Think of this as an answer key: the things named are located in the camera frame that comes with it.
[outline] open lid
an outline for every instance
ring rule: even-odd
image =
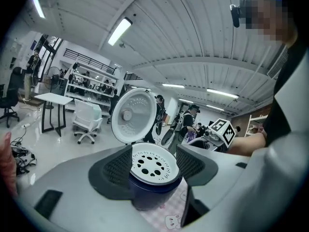
[[[120,97],[112,112],[112,132],[122,143],[142,139],[151,129],[156,115],[156,101],[152,92],[135,88]]]

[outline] white office chair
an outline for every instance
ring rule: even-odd
[[[74,132],[74,136],[77,136],[77,134],[82,135],[78,139],[77,143],[80,144],[84,137],[89,137],[91,139],[91,143],[94,144],[95,140],[92,136],[97,136],[97,133],[94,131],[97,131],[97,129],[100,128],[103,120],[101,110],[98,112],[98,110],[94,108],[93,104],[86,103],[78,99],[75,99],[74,101],[75,112],[73,115],[73,124],[84,130],[84,132]]]

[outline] standing fan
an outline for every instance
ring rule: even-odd
[[[60,69],[56,66],[49,68],[48,72],[44,74],[43,82],[45,87],[49,89],[49,92],[52,93],[52,90],[59,86],[60,81]],[[50,103],[46,106],[47,109],[53,109],[54,106]]]

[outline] white floor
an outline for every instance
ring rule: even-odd
[[[16,119],[10,118],[9,129],[6,128],[5,119],[0,121],[0,137],[8,131],[12,132],[12,139],[20,137],[24,134],[25,129],[21,128],[22,125],[29,123],[30,127],[27,128],[27,132],[23,137],[22,147],[30,150],[37,158],[37,165],[30,167],[30,173],[18,177],[17,187],[19,192],[26,189],[29,185],[33,185],[34,182],[47,173],[49,170],[60,164],[61,162],[96,153],[108,148],[118,147],[124,145],[118,141],[111,129],[111,125],[107,125],[105,118],[102,122],[101,128],[98,131],[98,136],[95,138],[95,144],[91,144],[90,139],[85,137],[82,143],[77,144],[78,136],[74,137],[72,129],[71,112],[66,112],[67,127],[61,130],[62,137],[56,133],[56,131],[48,131],[42,133],[41,130],[41,111],[37,110],[37,107],[26,106],[19,103],[14,110],[18,112],[20,116],[20,122]],[[45,113],[45,124],[49,126],[49,110]],[[57,109],[52,110],[52,124],[57,125]],[[165,132],[169,129],[169,126],[163,127],[161,135],[155,137],[155,140],[161,141]]]

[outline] white table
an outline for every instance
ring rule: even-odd
[[[55,131],[59,134],[61,137],[61,129],[66,127],[66,115],[65,115],[65,105],[68,104],[70,101],[72,101],[72,98],[66,97],[66,96],[61,96],[53,93],[46,93],[42,95],[36,95],[35,98],[40,99],[44,101],[43,105],[43,113],[42,113],[42,133],[47,132],[47,131],[52,131],[55,129]],[[50,112],[49,112],[49,124],[50,128],[44,128],[44,120],[45,120],[45,110],[46,110],[46,103],[50,102]],[[52,104],[56,103],[58,104],[58,127],[54,128],[52,125]],[[63,116],[63,125],[60,125],[60,106],[62,105],[62,116]]]

